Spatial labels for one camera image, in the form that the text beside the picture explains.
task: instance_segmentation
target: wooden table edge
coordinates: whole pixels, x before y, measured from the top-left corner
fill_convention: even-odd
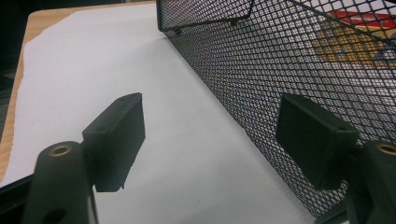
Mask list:
[[[22,42],[21,55],[15,75],[14,86],[12,88],[12,93],[9,100],[6,122],[0,143],[0,182],[3,180],[8,167],[9,156],[12,149],[12,141],[14,138],[15,107],[17,103],[18,89],[20,88],[21,80],[23,78],[23,50],[25,44],[30,40],[34,39],[36,36],[40,35],[45,29],[49,28],[51,25],[63,20],[64,18],[76,11],[109,7],[137,6],[152,3],[155,3],[155,1],[102,5],[94,7],[59,8],[37,11],[29,16],[26,25],[25,35]]]

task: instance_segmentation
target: red object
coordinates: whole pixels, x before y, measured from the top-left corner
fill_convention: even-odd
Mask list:
[[[334,18],[352,25],[396,28],[396,16],[394,15],[352,11],[331,11],[330,14]]]

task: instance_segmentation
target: yellow object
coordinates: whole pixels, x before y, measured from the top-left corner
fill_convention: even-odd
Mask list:
[[[324,21],[320,28],[313,45],[324,61],[396,66],[396,48],[381,41],[396,41],[395,28],[344,26],[335,21]]]

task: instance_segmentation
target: metal mesh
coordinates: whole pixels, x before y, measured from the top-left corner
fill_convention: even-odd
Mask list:
[[[341,202],[347,184],[335,191],[315,191],[276,142],[283,92],[304,95],[351,123],[361,132],[359,144],[396,143],[395,17],[384,16],[396,14],[394,4],[359,0],[158,0],[157,4],[160,30],[314,217]]]

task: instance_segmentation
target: table surface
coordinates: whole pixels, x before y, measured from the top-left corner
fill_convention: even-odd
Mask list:
[[[27,42],[40,35],[45,29],[51,25],[61,21],[70,14],[88,9],[97,9],[105,7],[122,7],[122,6],[133,6],[154,3],[154,1],[148,2],[137,2],[137,3],[126,3],[126,4],[115,4],[115,5],[104,5],[95,7],[71,7],[71,8],[60,8],[51,10],[42,10],[32,13],[29,16],[29,20],[26,25],[26,31],[22,42],[20,60],[17,67],[17,73],[15,75],[14,87],[11,93],[9,101],[7,118],[5,128],[3,130],[3,136],[0,144],[0,181],[3,179],[7,166],[9,155],[12,149],[12,141],[14,137],[14,122],[15,122],[15,106],[17,103],[18,89],[21,85],[23,78],[23,50]]]

